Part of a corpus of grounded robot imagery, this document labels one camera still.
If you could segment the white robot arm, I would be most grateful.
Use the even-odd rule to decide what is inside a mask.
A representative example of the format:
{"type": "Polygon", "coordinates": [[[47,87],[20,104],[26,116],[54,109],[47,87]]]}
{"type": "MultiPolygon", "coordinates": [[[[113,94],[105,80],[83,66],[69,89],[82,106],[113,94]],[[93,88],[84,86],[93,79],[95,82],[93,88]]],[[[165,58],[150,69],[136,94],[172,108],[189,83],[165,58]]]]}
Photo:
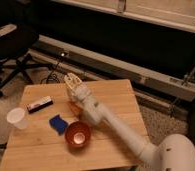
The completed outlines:
{"type": "Polygon", "coordinates": [[[146,165],[156,171],[195,171],[195,146],[181,134],[167,136],[159,145],[146,140],[97,100],[88,86],[74,73],[64,76],[69,95],[93,124],[105,122],[146,165]]]}

